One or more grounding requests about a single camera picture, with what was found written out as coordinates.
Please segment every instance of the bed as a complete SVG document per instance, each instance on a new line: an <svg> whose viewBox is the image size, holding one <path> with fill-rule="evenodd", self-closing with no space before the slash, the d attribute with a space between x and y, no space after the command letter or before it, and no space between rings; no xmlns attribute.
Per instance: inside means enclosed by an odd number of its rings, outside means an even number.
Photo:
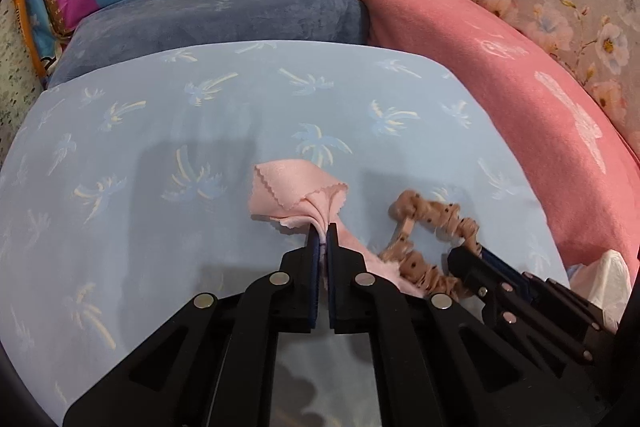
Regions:
<svg viewBox="0 0 640 427"><path fill-rule="evenodd" d="M389 204L413 187L459 203L517 270L568 283L490 118L418 55L313 41L179 48L47 90L22 129L2 169L0 337L59 425L192 294L239 293L302 245L299 230L250 215L254 164L304 158L346 183L340 218L375 253L396 226ZM414 235L440 264L450 244ZM380 421L366 336L334 337L323 322L279 353L272 425ZM300 386L310 396L291 403Z"/></svg>

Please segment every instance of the metal screw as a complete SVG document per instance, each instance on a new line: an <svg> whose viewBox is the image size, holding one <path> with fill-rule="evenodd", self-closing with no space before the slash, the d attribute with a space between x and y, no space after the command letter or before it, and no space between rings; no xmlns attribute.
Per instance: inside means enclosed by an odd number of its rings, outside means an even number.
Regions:
<svg viewBox="0 0 640 427"><path fill-rule="evenodd" d="M515 324L516 316L511 313L511 312L504 312L502 314L502 318L504 318L504 320L506 320L509 324Z"/></svg>
<svg viewBox="0 0 640 427"><path fill-rule="evenodd" d="M371 286L376 278L369 272L360 272L356 275L356 284L360 286Z"/></svg>
<svg viewBox="0 0 640 427"><path fill-rule="evenodd" d="M215 301L216 300L213 298L213 295L201 293L193 298L193 305L196 306L196 308L203 310L204 308L210 307Z"/></svg>
<svg viewBox="0 0 640 427"><path fill-rule="evenodd" d="M444 293L436 293L436 295L431 297L431 304L439 310L446 310L447 308L451 308L453 301L451 297Z"/></svg>
<svg viewBox="0 0 640 427"><path fill-rule="evenodd" d="M289 274L286 272L276 272L272 273L271 277L269 277L269 282L274 286L283 286L284 284L289 282Z"/></svg>

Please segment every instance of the pink flower print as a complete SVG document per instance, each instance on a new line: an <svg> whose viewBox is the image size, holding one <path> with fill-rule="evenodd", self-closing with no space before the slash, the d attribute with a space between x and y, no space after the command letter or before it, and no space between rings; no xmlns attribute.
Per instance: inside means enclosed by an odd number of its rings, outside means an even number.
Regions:
<svg viewBox="0 0 640 427"><path fill-rule="evenodd" d="M626 100L622 96L622 86L615 79L595 82L589 92L614 124L623 124L626 117Z"/></svg>
<svg viewBox="0 0 640 427"><path fill-rule="evenodd" d="M622 66L629 63L628 42L620 26L612 23L603 26L598 34L596 53L611 73L620 74Z"/></svg>
<svg viewBox="0 0 640 427"><path fill-rule="evenodd" d="M483 8L511 25L516 22L518 8L513 0L482 0L480 4Z"/></svg>
<svg viewBox="0 0 640 427"><path fill-rule="evenodd" d="M545 2L544 5L535 4L533 7L534 21L527 25L525 34L547 53L557 50L568 51L574 30L567 19Z"/></svg>

